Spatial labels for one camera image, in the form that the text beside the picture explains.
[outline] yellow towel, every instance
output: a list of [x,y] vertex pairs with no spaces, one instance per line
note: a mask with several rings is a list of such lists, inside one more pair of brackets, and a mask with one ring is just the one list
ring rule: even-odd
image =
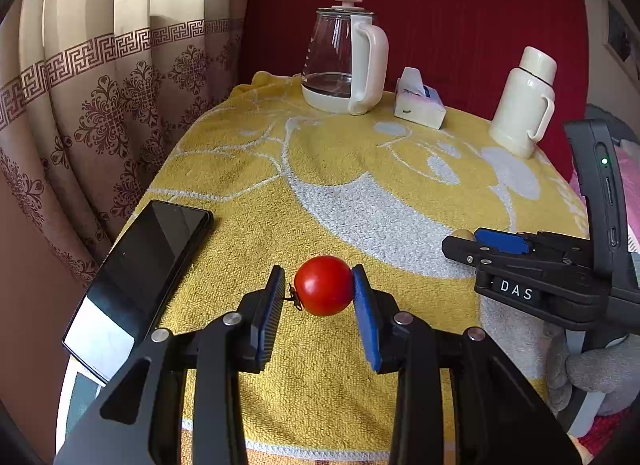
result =
[[[262,288],[272,265],[292,282],[308,258],[334,254],[363,264],[374,288],[434,328],[483,325],[540,389],[542,323],[480,298],[468,267],[446,260],[440,242],[480,226],[582,236],[580,201],[542,152],[521,161],[498,147],[487,121],[449,108],[436,131],[394,118],[392,105],[385,93],[366,115],[326,114],[304,102],[299,78],[258,73],[204,114],[136,209],[171,200],[216,218],[162,325],[202,328]],[[452,442],[446,374],[443,383]],[[186,418],[193,385],[191,375]],[[286,304],[271,363],[241,376],[241,396],[252,450],[386,459],[396,377],[370,370],[352,306],[318,318]]]

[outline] smartphone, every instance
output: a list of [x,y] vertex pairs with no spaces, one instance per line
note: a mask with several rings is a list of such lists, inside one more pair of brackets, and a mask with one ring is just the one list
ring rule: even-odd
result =
[[209,211],[151,200],[111,249],[62,339],[102,382],[155,328],[211,221]]

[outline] gloved hand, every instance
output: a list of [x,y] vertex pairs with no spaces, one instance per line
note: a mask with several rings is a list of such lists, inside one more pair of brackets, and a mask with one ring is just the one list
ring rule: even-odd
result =
[[554,414],[571,398],[572,385],[606,393],[599,415],[613,415],[636,399],[640,391],[640,336],[630,334],[617,346],[569,355],[564,331],[545,325],[553,336],[546,357],[547,402]]

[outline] greek key border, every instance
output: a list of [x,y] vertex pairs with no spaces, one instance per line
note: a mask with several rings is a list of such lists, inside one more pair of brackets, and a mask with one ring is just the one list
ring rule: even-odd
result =
[[139,54],[155,46],[208,34],[242,30],[244,20],[193,20],[160,28],[139,28],[119,36],[103,34],[76,44],[26,68],[0,88],[0,131],[17,119],[26,105],[47,90],[111,60]]

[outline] glass kettle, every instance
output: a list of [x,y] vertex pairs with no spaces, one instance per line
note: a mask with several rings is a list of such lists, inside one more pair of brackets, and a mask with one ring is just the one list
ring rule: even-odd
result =
[[385,87],[389,44],[372,24],[362,0],[316,10],[316,25],[306,51],[302,94],[314,108],[362,115],[374,107]]

